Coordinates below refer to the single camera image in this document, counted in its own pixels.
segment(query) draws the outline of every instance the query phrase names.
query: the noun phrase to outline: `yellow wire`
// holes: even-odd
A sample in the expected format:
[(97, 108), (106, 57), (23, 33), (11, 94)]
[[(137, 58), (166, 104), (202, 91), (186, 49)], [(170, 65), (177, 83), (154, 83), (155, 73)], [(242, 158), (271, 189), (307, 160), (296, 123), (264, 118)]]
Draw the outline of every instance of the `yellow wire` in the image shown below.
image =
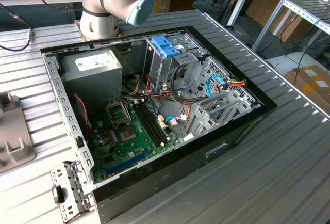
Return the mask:
[(227, 81), (227, 82), (229, 82), (229, 83), (243, 83), (244, 81)]
[(129, 95), (134, 95), (139, 91), (139, 85), (140, 85), (141, 80), (138, 80), (138, 83), (136, 84), (136, 88), (133, 92), (129, 93)]

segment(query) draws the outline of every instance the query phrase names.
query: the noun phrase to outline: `metal shelf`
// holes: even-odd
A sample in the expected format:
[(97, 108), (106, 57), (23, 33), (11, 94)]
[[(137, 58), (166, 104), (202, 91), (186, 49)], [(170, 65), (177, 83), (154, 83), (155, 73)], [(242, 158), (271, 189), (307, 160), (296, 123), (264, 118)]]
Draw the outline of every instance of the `metal shelf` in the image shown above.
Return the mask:
[(287, 7), (289, 11), (285, 14), (274, 35), (277, 36), (282, 26), (289, 18), (289, 15), (293, 11), (294, 13), (301, 16), (303, 19), (309, 21), (312, 25), (316, 26), (320, 30), (330, 35), (330, 4), (323, 0), (280, 0), (273, 14), (268, 19), (268, 22), (264, 26), (256, 42), (253, 44), (251, 50), (256, 51), (261, 45), (266, 33), (276, 20), (283, 7)]

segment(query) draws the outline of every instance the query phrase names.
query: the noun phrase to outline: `sticker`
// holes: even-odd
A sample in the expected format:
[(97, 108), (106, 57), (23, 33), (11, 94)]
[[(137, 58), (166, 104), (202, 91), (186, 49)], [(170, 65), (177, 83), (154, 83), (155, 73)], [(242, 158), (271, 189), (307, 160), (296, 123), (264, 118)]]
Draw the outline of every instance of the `sticker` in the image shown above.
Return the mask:
[(320, 87), (329, 87), (325, 81), (315, 81)]
[(79, 58), (75, 62), (80, 72), (104, 66), (109, 66), (109, 70), (117, 68), (117, 63), (106, 53)]
[(174, 46), (177, 50), (182, 50), (184, 47), (182, 45)]
[(128, 153), (128, 156), (130, 157), (130, 158), (133, 158), (135, 155), (134, 155), (134, 152), (129, 152)]
[(309, 76), (316, 76), (316, 75), (317, 75), (312, 69), (305, 70), (305, 72), (306, 72)]

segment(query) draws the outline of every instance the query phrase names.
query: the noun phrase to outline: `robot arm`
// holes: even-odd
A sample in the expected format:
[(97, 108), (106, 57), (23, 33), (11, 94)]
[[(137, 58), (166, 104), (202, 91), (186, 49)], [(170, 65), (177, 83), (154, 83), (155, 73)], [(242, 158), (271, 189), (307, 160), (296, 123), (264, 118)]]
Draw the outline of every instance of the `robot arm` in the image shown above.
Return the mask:
[(91, 39), (114, 37), (116, 17), (131, 25), (142, 24), (151, 14), (155, 0), (82, 0), (80, 30)]

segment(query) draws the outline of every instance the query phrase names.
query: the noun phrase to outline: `aluminum extrusion table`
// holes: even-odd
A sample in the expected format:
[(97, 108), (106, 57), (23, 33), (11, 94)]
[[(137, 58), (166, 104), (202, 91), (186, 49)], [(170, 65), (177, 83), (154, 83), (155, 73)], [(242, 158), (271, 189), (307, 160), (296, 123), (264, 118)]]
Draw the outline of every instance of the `aluminum extrusion table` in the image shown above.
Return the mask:
[[(241, 145), (111, 223), (326, 223), (330, 217), (329, 116), (198, 10), (150, 16), (124, 34), (193, 25), (279, 106)], [(21, 46), (24, 30), (0, 33)], [(75, 25), (38, 28), (22, 52), (0, 50), (0, 91), (21, 98), (36, 158), (0, 175), (2, 223), (61, 223), (49, 171), (74, 159), (39, 49), (81, 42)], [(72, 223), (99, 223), (95, 211)]]
[(258, 36), (257, 40), (253, 44), (251, 50), (256, 51), (261, 45), (262, 40), (272, 26), (274, 20), (278, 17), (283, 7), (287, 7), (289, 10), (286, 12), (273, 35), (277, 36), (282, 29), (284, 23), (289, 18), (292, 12), (298, 14), (303, 19), (309, 21), (312, 25), (319, 28), (318, 32), (310, 39), (306, 46), (311, 45), (316, 37), (322, 32), (326, 32), (330, 35), (330, 5), (323, 0), (280, 0), (273, 14), (268, 19), (266, 25)]

